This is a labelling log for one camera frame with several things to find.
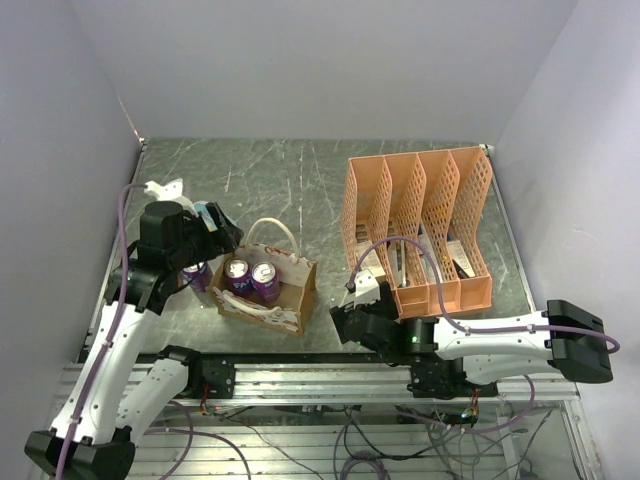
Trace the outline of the brown canvas tote bag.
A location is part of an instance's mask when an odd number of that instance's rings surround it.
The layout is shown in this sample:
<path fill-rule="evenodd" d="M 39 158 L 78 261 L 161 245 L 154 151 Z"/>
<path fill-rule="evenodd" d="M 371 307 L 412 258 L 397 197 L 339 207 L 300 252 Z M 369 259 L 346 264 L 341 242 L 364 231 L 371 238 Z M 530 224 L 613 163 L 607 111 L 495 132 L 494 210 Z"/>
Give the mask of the brown canvas tote bag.
<path fill-rule="evenodd" d="M 276 225 L 289 241 L 289 247 L 282 249 L 257 241 L 258 227 L 262 224 Z M 251 294 L 241 297 L 232 293 L 225 281 L 223 267 L 231 258 L 246 260 L 252 267 L 267 261 L 277 270 L 280 281 L 280 295 L 273 302 L 263 301 L 254 287 Z M 238 319 L 267 326 L 290 335 L 304 333 L 311 315 L 316 290 L 317 263 L 302 255 L 302 251 L 292 232 L 280 220 L 264 217 L 252 225 L 244 244 L 226 254 L 207 289 L 218 312 Z"/>

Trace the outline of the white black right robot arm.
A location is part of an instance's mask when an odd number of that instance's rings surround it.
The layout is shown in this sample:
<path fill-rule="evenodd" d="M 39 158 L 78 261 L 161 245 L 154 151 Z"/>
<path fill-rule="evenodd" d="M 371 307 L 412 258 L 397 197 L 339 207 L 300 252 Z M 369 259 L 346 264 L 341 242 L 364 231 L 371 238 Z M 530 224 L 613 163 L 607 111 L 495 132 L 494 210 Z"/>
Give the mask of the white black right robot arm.
<path fill-rule="evenodd" d="M 559 373 L 574 383 L 612 381 L 603 321 L 565 300 L 542 311 L 482 321 L 414 317 L 397 322 L 378 300 L 330 311 L 342 343 L 356 343 L 384 363 L 407 366 L 408 390 L 417 398 L 452 399 L 480 388 L 497 392 L 497 381 Z"/>

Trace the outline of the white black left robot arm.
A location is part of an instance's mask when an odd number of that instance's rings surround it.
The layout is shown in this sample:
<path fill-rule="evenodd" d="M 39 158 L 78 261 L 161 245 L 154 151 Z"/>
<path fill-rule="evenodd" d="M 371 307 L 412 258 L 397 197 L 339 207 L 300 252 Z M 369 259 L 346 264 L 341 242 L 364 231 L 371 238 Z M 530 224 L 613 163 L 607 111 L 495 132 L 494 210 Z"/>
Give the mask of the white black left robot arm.
<path fill-rule="evenodd" d="M 56 479 L 124 479 L 136 445 L 175 396 L 203 387 L 197 351 L 164 348 L 131 392 L 125 387 L 152 323 L 181 291 L 181 272 L 233 252 L 243 232 L 215 202 L 153 201 L 104 294 L 100 323 L 72 392 L 51 426 L 30 433 L 25 454 Z"/>

